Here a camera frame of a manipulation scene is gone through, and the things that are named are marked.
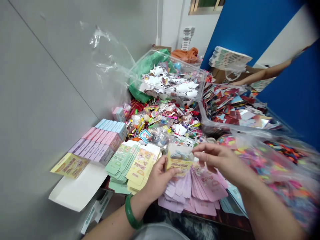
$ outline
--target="green bag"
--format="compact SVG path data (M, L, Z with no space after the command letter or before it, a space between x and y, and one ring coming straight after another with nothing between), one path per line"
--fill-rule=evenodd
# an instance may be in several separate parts
M168 49L160 49L159 52L167 54L168 56L164 56L157 52L153 53L152 55L146 56L140 60L139 64L136 67L134 67L131 74L140 79L142 74L148 74L150 70L153 69L154 65L157 66L160 62L168 62L168 68L170 68L169 73L175 73L176 71L173 67L173 63L170 61L170 54ZM129 91L136 100L146 103L151 100L152 96L139 91L140 85L140 81L130 78Z

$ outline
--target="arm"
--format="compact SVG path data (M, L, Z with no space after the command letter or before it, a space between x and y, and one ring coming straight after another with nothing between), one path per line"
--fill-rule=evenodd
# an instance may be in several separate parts
M305 239L305 232L289 209L230 149L206 143L196 146L193 153L200 165L206 163L212 172L218 168L239 189L256 239Z
M278 65L275 65L273 67L270 68L266 68L263 69L259 72L256 72L238 82L234 82L232 83L232 85L236 85L236 86L242 86L245 84L252 84L255 82L258 82L260 80L265 80L265 79L269 79L269 78L273 78L273 77L277 77L286 67L288 67L291 64L291 59L287 60L283 63L280 63Z
M167 183L179 172L172 168L163 173L163 165L166 162L166 155L162 156L153 166L148 181L143 189L134 195L130 200L132 213L137 221L141 221L148 207L157 200L165 191ZM135 230L128 222L123 205L109 217L100 222L83 240L126 240L129 239Z

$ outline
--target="blue panel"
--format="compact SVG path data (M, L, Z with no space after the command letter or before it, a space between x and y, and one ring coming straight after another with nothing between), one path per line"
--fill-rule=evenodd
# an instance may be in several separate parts
M259 95L262 102L289 126L301 140L320 151L320 39L302 53Z
M208 70L214 48L221 46L253 57L253 66L301 8L300 0L228 0L201 64Z

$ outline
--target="bracelet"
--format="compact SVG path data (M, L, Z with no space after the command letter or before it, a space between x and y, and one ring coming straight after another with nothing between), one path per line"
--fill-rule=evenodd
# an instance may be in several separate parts
M130 205L130 199L132 198L132 196L133 196L132 194L127 196L126 202L125 202L125 210L126 210L128 222L130 223L131 227L135 230L138 230L142 227L143 220L138 222L132 213L132 209Z

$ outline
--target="fingernail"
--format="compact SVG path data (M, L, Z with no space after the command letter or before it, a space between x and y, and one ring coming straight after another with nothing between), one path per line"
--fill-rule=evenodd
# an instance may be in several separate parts
M194 155L196 158L199 158L199 157L201 156L201 152L195 152L193 155Z

